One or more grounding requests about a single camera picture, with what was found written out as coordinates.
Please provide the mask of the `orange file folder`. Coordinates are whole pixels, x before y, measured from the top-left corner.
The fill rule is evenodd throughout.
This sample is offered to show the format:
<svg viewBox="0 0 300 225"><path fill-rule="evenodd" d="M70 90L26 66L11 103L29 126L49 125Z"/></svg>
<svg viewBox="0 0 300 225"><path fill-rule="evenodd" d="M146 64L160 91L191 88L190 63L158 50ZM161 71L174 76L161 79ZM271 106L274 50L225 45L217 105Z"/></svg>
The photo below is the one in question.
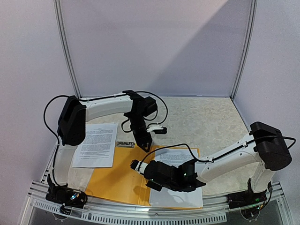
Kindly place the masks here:
<svg viewBox="0 0 300 225"><path fill-rule="evenodd" d="M95 168L85 193L114 202L150 206L151 188L146 186L142 175L130 168L132 160L141 160L145 154L138 146L116 147L113 166Z"/></svg>

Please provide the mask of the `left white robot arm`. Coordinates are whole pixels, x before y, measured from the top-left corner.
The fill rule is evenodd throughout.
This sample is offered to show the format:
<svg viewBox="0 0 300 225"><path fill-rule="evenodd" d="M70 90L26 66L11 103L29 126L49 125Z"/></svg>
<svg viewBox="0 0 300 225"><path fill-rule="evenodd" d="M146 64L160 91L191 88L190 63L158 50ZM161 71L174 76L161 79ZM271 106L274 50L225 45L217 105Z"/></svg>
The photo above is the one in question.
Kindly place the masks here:
<svg viewBox="0 0 300 225"><path fill-rule="evenodd" d="M58 119L58 129L53 132L57 138L57 148L52 162L51 178L56 186L51 195L59 203L66 203L70 199L69 192L63 187L68 185L68 171L75 149L86 137L86 122L123 113L129 119L130 131L137 146L149 152L152 137L147 130L145 117L158 110L155 99L142 97L132 90L96 98L65 98L67 100Z"/></svg>

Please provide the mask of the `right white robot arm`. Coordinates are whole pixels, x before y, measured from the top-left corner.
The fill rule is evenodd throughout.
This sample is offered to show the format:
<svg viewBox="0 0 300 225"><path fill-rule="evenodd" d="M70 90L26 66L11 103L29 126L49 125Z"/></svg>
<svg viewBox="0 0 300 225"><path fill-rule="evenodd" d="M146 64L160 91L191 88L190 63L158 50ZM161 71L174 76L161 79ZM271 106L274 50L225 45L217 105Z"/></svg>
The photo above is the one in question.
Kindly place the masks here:
<svg viewBox="0 0 300 225"><path fill-rule="evenodd" d="M251 187L242 195L244 203L253 204L265 191L275 172L291 163L286 140L290 137L283 136L279 129L257 121L250 125L250 132L242 139L215 154L207 157L193 155L191 160L179 166L142 160L138 162L136 171L154 190L167 188L175 192L193 192L225 173L258 162L259 168L250 178Z"/></svg>

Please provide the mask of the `chrome side folder clip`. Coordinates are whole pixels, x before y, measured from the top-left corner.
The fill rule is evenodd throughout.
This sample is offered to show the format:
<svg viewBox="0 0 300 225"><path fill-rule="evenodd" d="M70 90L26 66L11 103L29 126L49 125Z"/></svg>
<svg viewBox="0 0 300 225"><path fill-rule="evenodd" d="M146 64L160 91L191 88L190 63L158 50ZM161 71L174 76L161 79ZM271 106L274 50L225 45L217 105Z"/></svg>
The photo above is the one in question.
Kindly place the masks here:
<svg viewBox="0 0 300 225"><path fill-rule="evenodd" d="M134 148L135 143L134 142L116 142L116 146L123 147L123 148Z"/></svg>

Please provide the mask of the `stack of printed papers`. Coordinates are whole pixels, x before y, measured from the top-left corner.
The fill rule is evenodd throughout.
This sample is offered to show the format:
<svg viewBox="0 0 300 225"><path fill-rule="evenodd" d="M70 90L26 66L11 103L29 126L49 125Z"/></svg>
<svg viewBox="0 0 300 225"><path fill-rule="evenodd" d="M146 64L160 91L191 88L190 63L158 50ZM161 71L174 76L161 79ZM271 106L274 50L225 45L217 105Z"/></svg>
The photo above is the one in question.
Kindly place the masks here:
<svg viewBox="0 0 300 225"><path fill-rule="evenodd" d="M72 167L112 167L117 130L116 123L86 125L85 139L75 151Z"/></svg>

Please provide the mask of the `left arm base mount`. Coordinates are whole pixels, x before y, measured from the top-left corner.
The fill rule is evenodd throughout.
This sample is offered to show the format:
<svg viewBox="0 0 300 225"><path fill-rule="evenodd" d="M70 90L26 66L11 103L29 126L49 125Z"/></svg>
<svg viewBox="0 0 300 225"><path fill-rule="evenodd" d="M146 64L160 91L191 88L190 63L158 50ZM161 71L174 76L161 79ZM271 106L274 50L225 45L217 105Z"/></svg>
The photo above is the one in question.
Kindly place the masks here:
<svg viewBox="0 0 300 225"><path fill-rule="evenodd" d="M53 183L50 175L47 175L47 183L49 188L45 197L46 200L67 207L83 209L88 200L84 192L69 188L67 185L57 186Z"/></svg>

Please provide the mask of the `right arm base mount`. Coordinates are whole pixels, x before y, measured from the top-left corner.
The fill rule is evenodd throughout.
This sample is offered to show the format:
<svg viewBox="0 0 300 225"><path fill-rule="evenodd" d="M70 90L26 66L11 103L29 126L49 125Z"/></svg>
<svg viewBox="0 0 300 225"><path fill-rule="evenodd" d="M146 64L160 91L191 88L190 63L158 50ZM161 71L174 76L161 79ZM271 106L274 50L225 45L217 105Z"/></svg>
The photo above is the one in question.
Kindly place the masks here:
<svg viewBox="0 0 300 225"><path fill-rule="evenodd" d="M261 206L257 207L257 210L262 210L269 202L272 196L272 184L268 183L268 191L270 193L269 198L267 199L266 190L260 193L254 193L251 187L248 187L246 191L236 192L227 194L227 202L230 209L240 208L244 206L254 205L263 202Z"/></svg>

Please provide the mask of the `right aluminium frame post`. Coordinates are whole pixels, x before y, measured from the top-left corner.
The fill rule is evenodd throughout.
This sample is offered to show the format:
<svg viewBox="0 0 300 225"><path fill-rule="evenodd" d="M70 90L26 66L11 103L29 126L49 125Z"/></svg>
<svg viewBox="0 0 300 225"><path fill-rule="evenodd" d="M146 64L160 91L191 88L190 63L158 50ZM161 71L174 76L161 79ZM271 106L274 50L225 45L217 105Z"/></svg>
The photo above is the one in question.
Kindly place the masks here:
<svg viewBox="0 0 300 225"><path fill-rule="evenodd" d="M241 81L242 73L246 64L247 56L248 56L248 51L250 47L250 42L251 42L251 37L253 33L253 26L255 23L255 14L256 14L256 8L257 8L257 0L252 0L250 2L250 11L249 11L249 16L248 16L248 21L247 21L247 26L246 26L246 33L245 33L245 38L244 38L244 43L243 43L243 48L242 48L242 55L240 58L237 74L235 81L233 83L230 99L234 101L237 91L239 88L239 84Z"/></svg>

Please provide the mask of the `aluminium frame post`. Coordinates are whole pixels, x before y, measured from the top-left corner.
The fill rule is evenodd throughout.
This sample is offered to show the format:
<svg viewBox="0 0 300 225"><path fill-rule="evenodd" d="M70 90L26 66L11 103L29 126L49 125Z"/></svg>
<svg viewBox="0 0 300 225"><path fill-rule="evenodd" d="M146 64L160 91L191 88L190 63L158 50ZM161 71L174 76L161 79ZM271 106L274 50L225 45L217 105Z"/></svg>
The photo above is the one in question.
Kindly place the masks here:
<svg viewBox="0 0 300 225"><path fill-rule="evenodd" d="M54 0L54 11L56 15L56 21L57 21L57 26L58 26L58 32L59 32L59 37L60 37L60 42L63 50L63 55L65 58L68 74L71 80L71 84L73 86L75 95L77 97L81 97L81 92L79 88L79 83L75 74L75 69L73 66L69 46L68 46L68 40L67 40L67 35L66 35L66 29L65 29L65 24L64 24L64 19L63 19L63 13L62 13L62 5L61 5L61 0Z"/></svg>
<svg viewBox="0 0 300 225"><path fill-rule="evenodd" d="M249 11L249 16L248 16L248 21L247 21L247 26L246 26L246 33L245 33L245 38L244 38L244 43L243 43L243 48L242 48L242 55L240 58L237 74L235 81L233 83L230 99L234 101L237 91L239 88L239 84L241 81L242 73L246 64L247 56L248 56L248 51L250 47L250 42L251 42L251 37L253 33L253 26L255 23L255 14L256 14L256 8L257 8L257 0L252 0L250 2L250 11Z"/></svg>

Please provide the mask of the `left aluminium frame post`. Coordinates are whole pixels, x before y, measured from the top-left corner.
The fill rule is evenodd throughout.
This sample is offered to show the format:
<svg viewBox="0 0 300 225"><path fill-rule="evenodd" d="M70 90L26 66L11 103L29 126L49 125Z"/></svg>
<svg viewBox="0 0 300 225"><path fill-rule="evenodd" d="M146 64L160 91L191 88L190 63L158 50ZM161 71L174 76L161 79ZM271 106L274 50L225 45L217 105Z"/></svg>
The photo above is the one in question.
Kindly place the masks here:
<svg viewBox="0 0 300 225"><path fill-rule="evenodd" d="M57 21L57 26L58 26L58 32L59 32L59 37L60 37L60 42L63 50L63 55L65 58L68 74L71 80L71 84L73 86L75 95L77 97L81 97L81 92L79 88L79 83L75 74L75 69L73 66L69 46L68 46L68 40L67 40L67 35L66 35L66 29L65 29L65 24L64 24L64 19L63 19L63 13L62 13L62 5L61 5L61 0L54 0L54 11L56 15L56 21Z"/></svg>

